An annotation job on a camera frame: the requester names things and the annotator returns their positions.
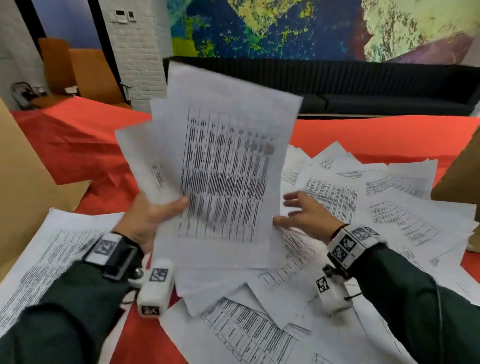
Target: wall thermostat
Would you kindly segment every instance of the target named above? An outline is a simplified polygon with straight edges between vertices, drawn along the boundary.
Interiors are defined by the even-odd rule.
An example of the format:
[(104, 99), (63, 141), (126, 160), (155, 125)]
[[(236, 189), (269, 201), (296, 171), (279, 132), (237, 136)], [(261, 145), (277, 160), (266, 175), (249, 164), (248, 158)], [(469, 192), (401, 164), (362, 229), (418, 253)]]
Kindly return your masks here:
[(136, 22), (137, 20), (135, 19), (135, 15), (133, 14), (133, 11), (128, 10), (127, 11), (127, 17), (129, 22)]
[(117, 18), (117, 23), (128, 23), (127, 13), (124, 9), (115, 10), (115, 17)]

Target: wrist-mounted device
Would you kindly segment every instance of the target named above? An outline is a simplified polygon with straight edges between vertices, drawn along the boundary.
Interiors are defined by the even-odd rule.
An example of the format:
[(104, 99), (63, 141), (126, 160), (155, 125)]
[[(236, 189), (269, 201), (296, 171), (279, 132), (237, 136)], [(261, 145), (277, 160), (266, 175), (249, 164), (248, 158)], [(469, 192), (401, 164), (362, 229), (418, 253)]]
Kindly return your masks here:
[(159, 259), (150, 269), (143, 269), (143, 257), (137, 243), (111, 232), (90, 242), (83, 250), (81, 261), (99, 267), (108, 280), (129, 282), (139, 290), (136, 298), (139, 314), (158, 318), (168, 309), (175, 266), (169, 259)]
[(344, 225), (335, 232), (328, 245), (326, 264), (316, 281), (318, 295), (328, 314), (348, 310), (351, 299), (345, 288), (345, 281), (351, 278), (348, 269), (367, 250), (376, 244), (387, 244), (375, 230), (365, 225)]

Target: right hand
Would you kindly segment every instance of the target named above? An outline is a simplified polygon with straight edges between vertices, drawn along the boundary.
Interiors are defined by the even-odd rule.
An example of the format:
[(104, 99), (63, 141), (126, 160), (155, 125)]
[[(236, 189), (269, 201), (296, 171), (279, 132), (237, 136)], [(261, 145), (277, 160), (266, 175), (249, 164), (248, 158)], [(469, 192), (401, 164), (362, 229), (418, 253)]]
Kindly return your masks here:
[(275, 216), (273, 224), (284, 229), (297, 228), (314, 239), (328, 244), (334, 232), (344, 225), (315, 199), (303, 191), (292, 192), (283, 196), (286, 207), (298, 207), (286, 216)]

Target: hand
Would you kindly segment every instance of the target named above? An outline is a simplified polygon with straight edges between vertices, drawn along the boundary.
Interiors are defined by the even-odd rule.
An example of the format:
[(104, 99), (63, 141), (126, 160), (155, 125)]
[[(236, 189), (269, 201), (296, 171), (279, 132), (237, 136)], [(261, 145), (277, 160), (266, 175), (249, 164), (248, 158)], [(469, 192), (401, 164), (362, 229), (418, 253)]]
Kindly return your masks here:
[(186, 197), (166, 205), (154, 205), (148, 202), (144, 194), (139, 194), (112, 232), (133, 240), (147, 254), (153, 249), (153, 240), (158, 226), (181, 214), (187, 206), (188, 198)]
[(333, 233), (344, 223), (333, 216), (315, 199), (303, 191), (292, 192), (283, 196), (284, 206), (299, 207), (286, 216), (275, 216), (273, 224), (285, 229), (298, 228), (314, 239), (328, 244)]

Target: black sofa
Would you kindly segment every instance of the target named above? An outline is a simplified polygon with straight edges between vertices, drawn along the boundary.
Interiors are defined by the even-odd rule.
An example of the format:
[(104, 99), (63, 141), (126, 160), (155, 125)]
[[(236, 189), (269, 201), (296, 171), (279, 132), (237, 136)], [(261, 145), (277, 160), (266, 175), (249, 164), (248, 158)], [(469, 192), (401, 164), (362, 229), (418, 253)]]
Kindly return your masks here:
[(304, 96), (300, 114), (464, 115), (480, 100), (480, 68), (360, 61), (171, 57)]

